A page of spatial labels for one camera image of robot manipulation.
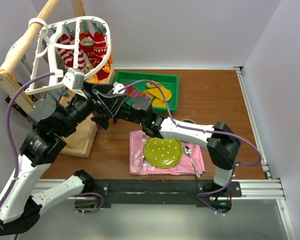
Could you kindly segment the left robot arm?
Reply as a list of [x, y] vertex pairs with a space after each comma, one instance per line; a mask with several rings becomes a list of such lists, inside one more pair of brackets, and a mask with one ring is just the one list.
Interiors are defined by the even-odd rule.
[[83, 95], [75, 95], [68, 106], [50, 97], [35, 102], [27, 117], [34, 130], [26, 136], [15, 158], [15, 169], [0, 194], [0, 236], [25, 233], [47, 210], [67, 198], [92, 194], [94, 179], [84, 170], [43, 192], [33, 193], [33, 189], [66, 146], [65, 137], [93, 112], [98, 113], [97, 122], [105, 126], [126, 99], [120, 83], [85, 83]]

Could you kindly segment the purple yellow striped sock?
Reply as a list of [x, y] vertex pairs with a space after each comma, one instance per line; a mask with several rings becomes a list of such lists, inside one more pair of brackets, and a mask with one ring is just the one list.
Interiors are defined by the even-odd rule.
[[137, 97], [144, 97], [148, 102], [151, 100], [151, 97], [147, 95], [145, 91], [141, 91], [136, 87], [134, 87], [133, 85], [125, 89], [125, 93], [128, 95], [130, 99], [134, 99]]

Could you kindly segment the yellow monster sock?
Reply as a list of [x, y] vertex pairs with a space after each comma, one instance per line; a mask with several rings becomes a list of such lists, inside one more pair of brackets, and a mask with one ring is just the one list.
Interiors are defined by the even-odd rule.
[[161, 101], [164, 101], [164, 98], [169, 101], [172, 97], [172, 92], [165, 88], [162, 84], [155, 82], [147, 82], [146, 83], [147, 89], [145, 92]]

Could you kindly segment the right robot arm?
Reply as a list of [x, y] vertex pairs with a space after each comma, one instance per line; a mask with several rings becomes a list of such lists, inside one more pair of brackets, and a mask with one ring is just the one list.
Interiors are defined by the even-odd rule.
[[155, 113], [146, 100], [138, 97], [136, 106], [128, 105], [124, 100], [116, 100], [111, 107], [113, 120], [122, 119], [139, 124], [149, 137], [176, 139], [199, 145], [208, 150], [215, 165], [213, 192], [220, 197], [230, 190], [230, 182], [235, 170], [235, 160], [241, 147], [241, 141], [223, 122], [216, 125], [198, 125], [185, 123], [171, 117]]

